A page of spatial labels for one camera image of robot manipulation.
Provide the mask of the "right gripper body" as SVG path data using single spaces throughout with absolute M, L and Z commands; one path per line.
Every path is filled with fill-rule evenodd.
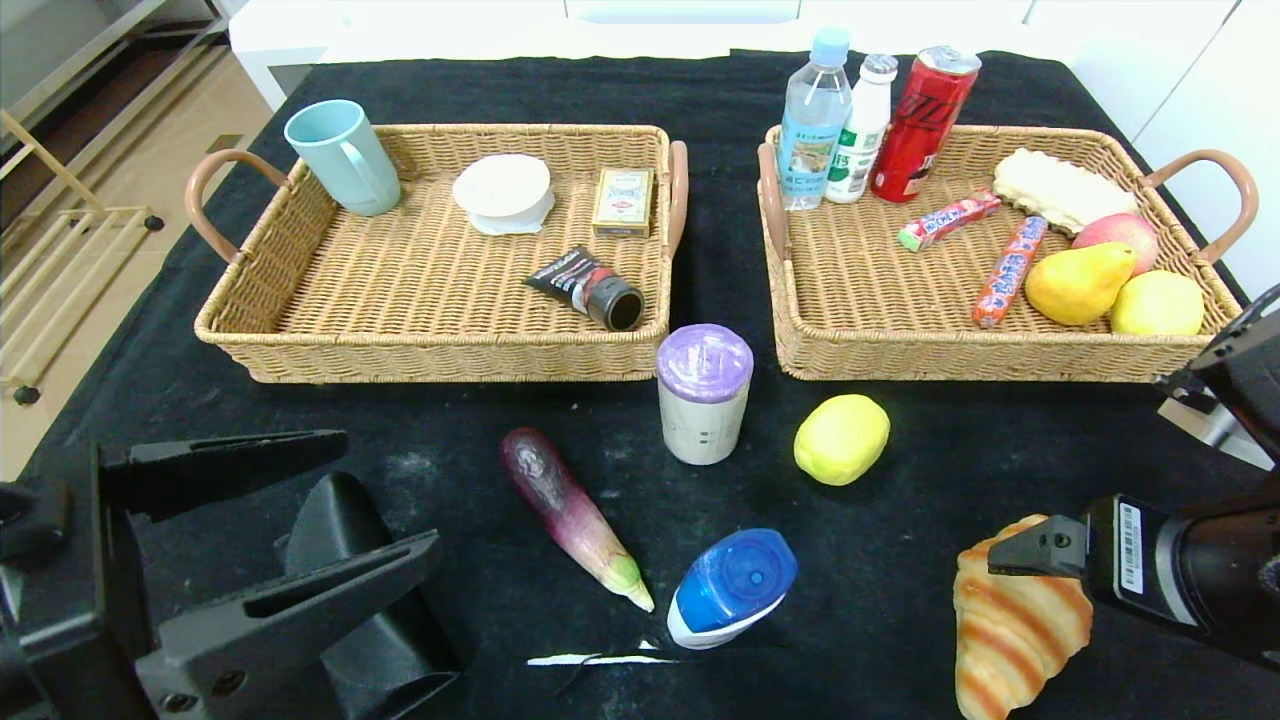
M 1277 493 L 1161 509 L 1129 495 L 1088 515 L 1092 596 L 1277 670 Z

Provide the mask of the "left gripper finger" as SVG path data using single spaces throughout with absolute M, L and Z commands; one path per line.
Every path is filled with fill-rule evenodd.
M 438 530 L 276 578 L 156 629 L 134 671 L 160 719 L 239 719 L 339 641 L 422 584 Z
M 100 497 L 164 521 L 333 462 L 348 445 L 348 433 L 335 429 L 133 445 L 100 454 Z

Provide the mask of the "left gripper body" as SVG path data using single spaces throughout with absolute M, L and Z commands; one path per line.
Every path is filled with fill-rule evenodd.
M 148 447 L 92 446 L 3 486 L 3 716 L 152 719 L 134 671 L 154 646 L 125 483 Z

